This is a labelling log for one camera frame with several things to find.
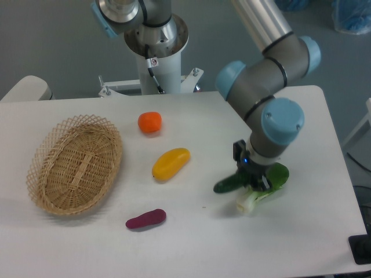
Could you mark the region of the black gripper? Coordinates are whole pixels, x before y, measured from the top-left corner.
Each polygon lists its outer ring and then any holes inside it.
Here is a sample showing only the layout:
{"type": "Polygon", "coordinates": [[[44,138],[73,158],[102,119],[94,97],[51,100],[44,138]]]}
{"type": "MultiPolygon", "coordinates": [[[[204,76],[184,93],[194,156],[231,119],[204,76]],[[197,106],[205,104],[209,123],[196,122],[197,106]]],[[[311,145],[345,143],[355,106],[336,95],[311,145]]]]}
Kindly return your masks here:
{"type": "Polygon", "coordinates": [[[279,157],[267,158],[252,149],[246,149],[244,140],[233,143],[232,157],[237,162],[239,172],[243,171],[252,175],[250,186],[254,191],[269,191],[272,189],[272,183],[265,174],[279,157]]]}

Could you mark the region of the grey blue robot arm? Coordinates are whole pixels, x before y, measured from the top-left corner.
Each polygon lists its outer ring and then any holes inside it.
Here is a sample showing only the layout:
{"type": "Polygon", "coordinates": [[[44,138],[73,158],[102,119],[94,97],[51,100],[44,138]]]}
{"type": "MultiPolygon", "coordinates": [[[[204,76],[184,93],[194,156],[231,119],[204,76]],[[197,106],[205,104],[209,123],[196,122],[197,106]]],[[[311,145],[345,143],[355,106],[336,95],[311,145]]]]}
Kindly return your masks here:
{"type": "MultiPolygon", "coordinates": [[[[251,129],[248,140],[233,145],[239,183],[267,191],[273,187],[269,170],[304,124],[301,107],[275,94],[316,69],[321,52],[314,40],[293,33],[274,1],[234,1],[233,6],[263,59],[251,67],[229,63],[216,88],[251,129]]],[[[188,29],[170,1],[93,1],[91,8],[106,34],[123,35],[136,55],[142,94],[184,89],[180,54],[188,29]]]]}

